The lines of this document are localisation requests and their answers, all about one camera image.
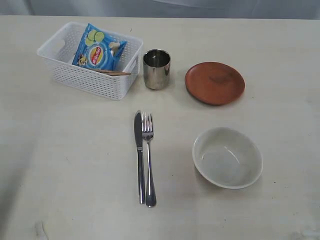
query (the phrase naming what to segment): white bowl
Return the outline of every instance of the white bowl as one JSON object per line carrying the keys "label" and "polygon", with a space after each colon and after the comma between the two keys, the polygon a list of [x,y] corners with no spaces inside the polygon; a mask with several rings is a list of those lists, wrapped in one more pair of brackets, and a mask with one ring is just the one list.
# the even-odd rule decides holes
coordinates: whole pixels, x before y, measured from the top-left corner
{"label": "white bowl", "polygon": [[242,189],[258,180],[263,158],[257,146],[244,134],[217,127],[194,141],[195,167],[209,182],[226,189]]}

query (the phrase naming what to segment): basket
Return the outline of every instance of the basket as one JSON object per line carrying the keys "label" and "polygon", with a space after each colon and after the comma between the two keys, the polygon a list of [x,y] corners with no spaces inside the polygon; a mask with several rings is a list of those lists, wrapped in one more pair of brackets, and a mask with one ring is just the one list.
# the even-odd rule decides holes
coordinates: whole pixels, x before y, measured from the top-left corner
{"label": "basket", "polygon": [[83,67],[72,65],[81,37],[87,25],[69,22],[48,39],[38,50],[52,73],[54,80],[107,99],[119,101],[140,72],[143,41],[102,29],[117,41],[127,41],[116,71],[131,73],[126,76],[109,76]]}

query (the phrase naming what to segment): gray wall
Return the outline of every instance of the gray wall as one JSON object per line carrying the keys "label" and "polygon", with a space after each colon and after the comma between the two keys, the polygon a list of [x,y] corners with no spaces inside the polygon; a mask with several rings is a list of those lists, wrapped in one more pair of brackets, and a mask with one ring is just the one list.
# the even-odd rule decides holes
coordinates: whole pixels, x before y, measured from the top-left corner
{"label": "gray wall", "polygon": [[0,0],[1,14],[320,19],[320,0]]}

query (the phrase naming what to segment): knife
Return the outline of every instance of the knife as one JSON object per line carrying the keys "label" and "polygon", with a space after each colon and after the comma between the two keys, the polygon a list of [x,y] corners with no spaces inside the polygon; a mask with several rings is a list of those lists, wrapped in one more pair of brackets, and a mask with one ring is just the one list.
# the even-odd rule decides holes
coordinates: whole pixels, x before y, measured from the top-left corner
{"label": "knife", "polygon": [[134,117],[134,136],[136,150],[138,153],[138,191],[140,204],[145,203],[145,172],[144,172],[144,152],[142,147],[142,122],[141,112],[138,110]]}

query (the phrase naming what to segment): chip bag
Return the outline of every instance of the chip bag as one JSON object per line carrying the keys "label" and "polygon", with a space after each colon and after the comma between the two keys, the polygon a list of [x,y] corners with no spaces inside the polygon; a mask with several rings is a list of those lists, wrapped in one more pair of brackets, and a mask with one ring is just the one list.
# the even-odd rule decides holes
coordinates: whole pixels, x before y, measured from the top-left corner
{"label": "chip bag", "polygon": [[91,25],[86,27],[72,64],[86,69],[115,70],[127,41],[116,41]]}

